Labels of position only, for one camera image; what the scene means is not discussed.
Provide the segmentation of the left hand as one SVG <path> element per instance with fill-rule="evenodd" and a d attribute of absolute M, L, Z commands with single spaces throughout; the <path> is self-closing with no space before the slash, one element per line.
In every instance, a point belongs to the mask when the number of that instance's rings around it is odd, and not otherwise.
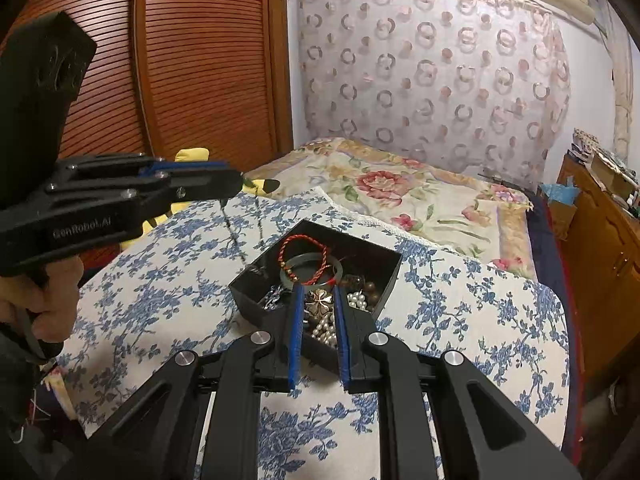
<path fill-rule="evenodd" d="M 17 312 L 29 310 L 37 315 L 32 322 L 34 336 L 56 344 L 73 331 L 84 265 L 78 256 L 70 257 L 47 264 L 46 273 L 49 279 L 43 288 L 26 275 L 1 279 L 1 323 L 20 332 Z"/>

